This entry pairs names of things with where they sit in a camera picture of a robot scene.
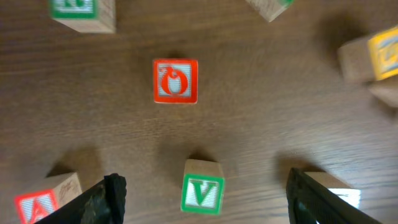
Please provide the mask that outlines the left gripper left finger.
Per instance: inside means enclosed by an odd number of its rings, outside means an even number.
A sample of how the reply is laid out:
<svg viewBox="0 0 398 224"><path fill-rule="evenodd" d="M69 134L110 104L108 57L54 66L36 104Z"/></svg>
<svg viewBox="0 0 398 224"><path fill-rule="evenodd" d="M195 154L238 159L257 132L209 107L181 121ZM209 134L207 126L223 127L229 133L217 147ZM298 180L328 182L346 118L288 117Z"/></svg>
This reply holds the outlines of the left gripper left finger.
<svg viewBox="0 0 398 224"><path fill-rule="evenodd" d="M123 224L126 178L113 173L37 224Z"/></svg>

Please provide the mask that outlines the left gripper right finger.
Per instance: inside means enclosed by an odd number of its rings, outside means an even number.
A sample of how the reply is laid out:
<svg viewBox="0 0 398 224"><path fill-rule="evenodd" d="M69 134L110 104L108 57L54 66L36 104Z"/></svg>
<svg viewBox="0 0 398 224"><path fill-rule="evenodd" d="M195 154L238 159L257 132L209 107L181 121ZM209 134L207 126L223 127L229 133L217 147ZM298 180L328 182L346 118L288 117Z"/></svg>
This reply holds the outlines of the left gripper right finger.
<svg viewBox="0 0 398 224"><path fill-rule="evenodd" d="M381 224L298 168L289 172L286 196L291 224Z"/></svg>

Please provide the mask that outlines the blue P block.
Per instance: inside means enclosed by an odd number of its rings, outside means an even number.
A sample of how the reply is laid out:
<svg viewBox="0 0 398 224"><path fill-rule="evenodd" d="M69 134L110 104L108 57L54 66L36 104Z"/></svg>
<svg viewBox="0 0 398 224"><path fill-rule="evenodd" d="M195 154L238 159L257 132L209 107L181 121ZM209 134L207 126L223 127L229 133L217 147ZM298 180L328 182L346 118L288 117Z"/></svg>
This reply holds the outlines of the blue P block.
<svg viewBox="0 0 398 224"><path fill-rule="evenodd" d="M305 173L354 208L359 208L361 201L361 191L359 189L355 189L327 172Z"/></svg>

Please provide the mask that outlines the green V block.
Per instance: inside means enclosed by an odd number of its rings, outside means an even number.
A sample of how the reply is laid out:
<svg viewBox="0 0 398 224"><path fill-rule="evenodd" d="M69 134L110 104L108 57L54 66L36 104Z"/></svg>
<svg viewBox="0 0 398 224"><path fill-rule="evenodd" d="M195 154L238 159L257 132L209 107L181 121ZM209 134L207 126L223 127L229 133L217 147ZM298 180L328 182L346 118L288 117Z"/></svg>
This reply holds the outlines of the green V block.
<svg viewBox="0 0 398 224"><path fill-rule="evenodd" d="M220 163L187 159L183 173L181 211L220 215L225 182Z"/></svg>

